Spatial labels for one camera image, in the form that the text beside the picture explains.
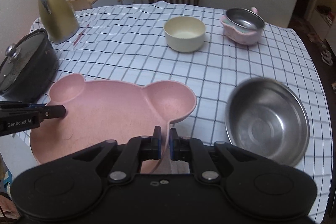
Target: pot lid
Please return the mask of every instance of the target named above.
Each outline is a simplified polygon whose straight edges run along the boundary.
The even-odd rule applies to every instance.
[[[6,58],[0,66],[0,91],[7,90],[13,84],[45,36],[45,30],[38,30],[7,48]]]

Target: stainless steel bowl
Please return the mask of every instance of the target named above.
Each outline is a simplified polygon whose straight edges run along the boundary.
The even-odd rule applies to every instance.
[[[231,22],[249,30],[259,30],[265,27],[265,22],[260,16],[243,8],[229,9],[226,11],[226,16]]]
[[[309,142],[309,123],[296,95],[265,78],[244,81],[231,93],[225,113],[230,142],[280,164],[295,166]]]

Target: cream bowl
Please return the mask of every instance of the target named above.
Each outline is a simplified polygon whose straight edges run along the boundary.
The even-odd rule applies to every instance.
[[[171,18],[164,30],[168,46],[175,51],[194,52],[204,44],[205,24],[195,17]]]

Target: pink bowl handle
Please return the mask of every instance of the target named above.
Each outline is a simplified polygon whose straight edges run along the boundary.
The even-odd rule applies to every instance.
[[[254,12],[255,14],[258,14],[258,10],[256,9],[256,7],[252,7],[251,11]]]
[[[64,103],[79,95],[85,86],[83,75],[74,73],[56,81],[49,90],[49,98],[54,103]]]
[[[225,26],[225,24],[224,24],[224,22],[223,22],[223,19],[225,18],[225,16],[222,16],[221,18],[220,18],[220,22],[222,23],[222,25],[223,26]]]

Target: pot handle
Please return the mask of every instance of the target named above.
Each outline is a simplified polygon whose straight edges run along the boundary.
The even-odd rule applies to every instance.
[[[251,11],[254,12],[255,14],[258,14],[258,10],[257,10],[256,7],[252,7],[252,8],[251,8]]]

